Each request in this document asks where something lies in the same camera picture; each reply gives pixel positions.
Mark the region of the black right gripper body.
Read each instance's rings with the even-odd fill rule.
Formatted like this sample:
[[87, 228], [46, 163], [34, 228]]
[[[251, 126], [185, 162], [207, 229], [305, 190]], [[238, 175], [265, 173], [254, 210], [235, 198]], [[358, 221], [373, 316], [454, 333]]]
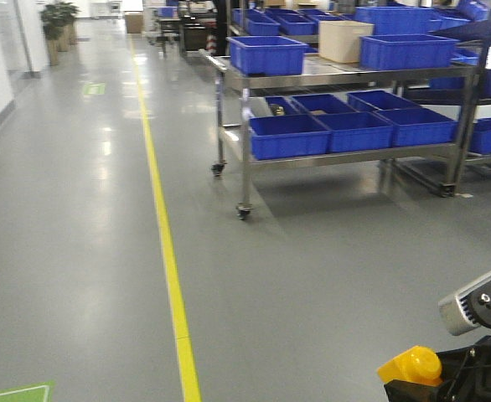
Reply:
[[438, 386], [392, 380], [384, 383], [387, 399], [491, 401], [491, 336], [465, 348], [435, 353], [442, 362], [442, 382]]

